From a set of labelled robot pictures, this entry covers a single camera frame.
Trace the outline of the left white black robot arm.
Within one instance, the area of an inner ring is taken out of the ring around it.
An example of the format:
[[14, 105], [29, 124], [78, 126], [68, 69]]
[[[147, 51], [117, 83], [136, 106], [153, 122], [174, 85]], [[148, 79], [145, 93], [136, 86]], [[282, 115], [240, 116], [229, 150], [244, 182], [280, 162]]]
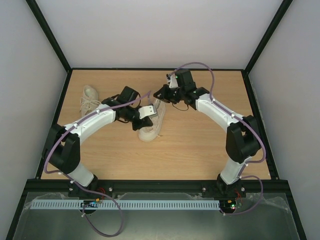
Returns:
[[81, 163], [82, 143], [116, 121], [131, 123], [133, 131], [153, 126], [151, 118], [157, 115], [156, 107], [152, 103], [140, 105], [142, 99], [149, 97], [149, 93], [140, 95], [125, 86], [120, 94], [104, 99], [97, 108], [80, 119], [63, 126], [53, 125], [42, 152], [44, 172], [50, 174], [48, 165], [51, 164], [56, 168], [55, 172], [82, 187], [90, 186], [96, 176]]

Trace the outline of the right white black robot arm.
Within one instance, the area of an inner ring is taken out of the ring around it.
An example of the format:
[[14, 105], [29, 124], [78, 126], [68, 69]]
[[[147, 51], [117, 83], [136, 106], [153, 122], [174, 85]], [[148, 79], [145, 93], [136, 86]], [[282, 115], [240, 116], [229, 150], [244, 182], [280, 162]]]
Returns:
[[156, 99], [171, 104], [183, 101], [225, 131], [228, 160], [218, 175], [218, 191], [229, 196], [236, 189], [235, 182], [242, 179], [245, 167], [254, 162], [252, 157], [262, 150], [261, 159], [266, 158], [266, 148], [259, 134], [257, 120], [252, 115], [243, 116], [229, 109], [214, 98], [211, 90], [197, 87], [188, 69], [175, 70], [166, 78], [167, 83], [153, 95]]

